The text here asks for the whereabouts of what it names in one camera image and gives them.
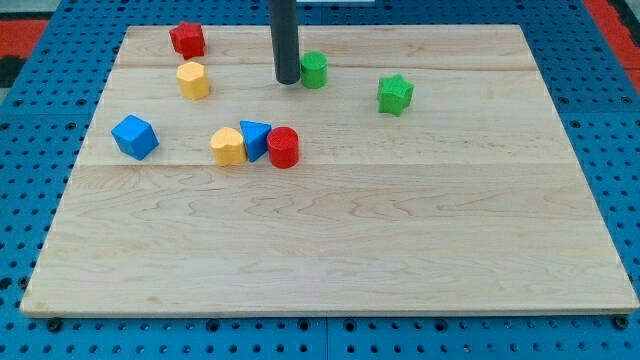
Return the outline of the black cylindrical robot arm rod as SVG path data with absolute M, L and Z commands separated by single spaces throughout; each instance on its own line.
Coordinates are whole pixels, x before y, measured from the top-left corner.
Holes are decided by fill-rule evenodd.
M 292 85 L 300 79 L 296 1 L 270 0 L 269 19 L 276 80 Z

